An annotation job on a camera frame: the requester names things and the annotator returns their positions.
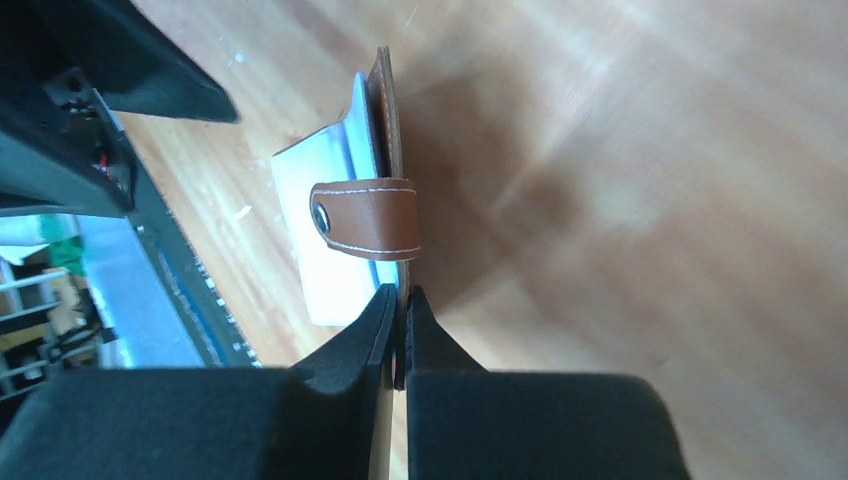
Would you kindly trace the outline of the brown leather card holder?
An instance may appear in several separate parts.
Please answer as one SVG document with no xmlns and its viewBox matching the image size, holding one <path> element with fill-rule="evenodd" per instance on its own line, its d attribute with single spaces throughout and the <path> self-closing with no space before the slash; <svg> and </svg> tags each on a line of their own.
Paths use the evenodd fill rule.
<svg viewBox="0 0 848 480">
<path fill-rule="evenodd" d="M 271 168 L 311 322 L 349 325 L 383 285 L 406 305 L 422 247 L 388 47 L 355 74 L 340 119 L 277 152 Z"/>
</svg>

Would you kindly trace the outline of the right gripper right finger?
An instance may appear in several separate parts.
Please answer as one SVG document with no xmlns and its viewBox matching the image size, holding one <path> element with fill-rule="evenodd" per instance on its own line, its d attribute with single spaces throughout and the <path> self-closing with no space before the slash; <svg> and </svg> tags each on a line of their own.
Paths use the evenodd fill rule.
<svg viewBox="0 0 848 480">
<path fill-rule="evenodd" d="M 414 287 L 406 318 L 413 479 L 686 479 L 669 410 L 644 379 L 490 371 Z"/>
</svg>

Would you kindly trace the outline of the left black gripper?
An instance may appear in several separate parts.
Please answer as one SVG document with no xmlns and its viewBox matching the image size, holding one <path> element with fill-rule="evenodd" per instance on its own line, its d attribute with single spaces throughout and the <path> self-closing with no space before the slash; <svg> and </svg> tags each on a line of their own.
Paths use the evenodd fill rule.
<svg viewBox="0 0 848 480">
<path fill-rule="evenodd" d="M 138 156 L 108 107 L 239 118 L 226 90 L 130 1 L 2 2 L 2 216 L 134 211 Z"/>
</svg>

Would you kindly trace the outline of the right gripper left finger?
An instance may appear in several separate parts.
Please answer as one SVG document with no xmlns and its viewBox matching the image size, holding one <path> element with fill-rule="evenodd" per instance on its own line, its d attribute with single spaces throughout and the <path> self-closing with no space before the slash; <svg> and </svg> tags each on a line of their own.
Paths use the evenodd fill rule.
<svg viewBox="0 0 848 480">
<path fill-rule="evenodd" d="M 288 368 L 84 369 L 23 403 L 5 479 L 378 479 L 397 291 Z"/>
</svg>

